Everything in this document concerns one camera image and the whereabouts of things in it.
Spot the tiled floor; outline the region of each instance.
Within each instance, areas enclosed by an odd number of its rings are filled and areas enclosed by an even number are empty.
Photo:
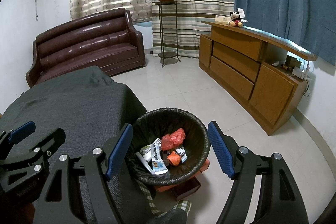
[[[269,137],[243,107],[198,67],[197,59],[181,58],[181,62],[162,68],[158,57],[146,55],[146,63],[144,68],[112,78],[128,85],[148,111],[181,108],[196,115],[206,126],[216,120],[226,135],[255,154],[281,153],[300,189],[310,223],[317,219],[335,193],[336,182],[322,153],[293,117]],[[231,190],[232,181],[222,173],[212,148],[208,159],[209,169],[197,177],[202,186],[189,197],[193,205],[188,224],[216,223]],[[256,178],[246,223],[254,218],[260,177]],[[158,193],[155,202],[161,210],[169,210],[176,203],[170,192]]]

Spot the black garbage bag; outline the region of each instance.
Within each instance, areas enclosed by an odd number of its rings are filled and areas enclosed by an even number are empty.
[[[140,149],[183,128],[185,162],[170,167],[163,175],[150,174],[135,155]],[[193,114],[174,108],[160,108],[147,112],[133,124],[133,140],[126,155],[126,163],[133,177],[147,185],[167,186],[180,184],[193,176],[208,157],[210,141],[204,124]]]

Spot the mickey mouse plush toy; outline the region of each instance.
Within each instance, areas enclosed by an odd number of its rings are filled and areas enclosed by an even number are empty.
[[[229,21],[230,26],[238,26],[242,27],[243,22],[247,22],[247,20],[243,19],[245,17],[243,9],[238,9],[238,12],[230,12],[231,21]]]

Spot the blue gripper pad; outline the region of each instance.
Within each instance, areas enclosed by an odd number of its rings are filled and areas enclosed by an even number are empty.
[[[105,174],[108,180],[119,173],[132,138],[133,127],[128,124],[109,157],[108,169]]]
[[[208,135],[223,173],[232,178],[235,175],[235,171],[231,153],[213,122],[208,125]]]
[[[8,141],[10,144],[18,144],[25,138],[27,138],[29,135],[33,134],[36,130],[36,125],[34,122],[29,121],[28,123],[25,123],[23,126],[19,127],[18,129],[15,129],[8,138]]]

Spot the baseboard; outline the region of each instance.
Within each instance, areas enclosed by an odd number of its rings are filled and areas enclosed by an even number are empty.
[[[145,49],[145,54],[150,54],[153,48],[146,48]]]
[[[297,108],[293,112],[293,117],[302,125],[302,127],[307,131],[309,136],[312,138],[314,143],[317,145],[325,160],[327,161],[334,178],[336,180],[336,158],[332,153],[330,147],[327,145],[321,134],[317,131],[317,129],[311,124],[311,122],[307,119],[303,113]]]

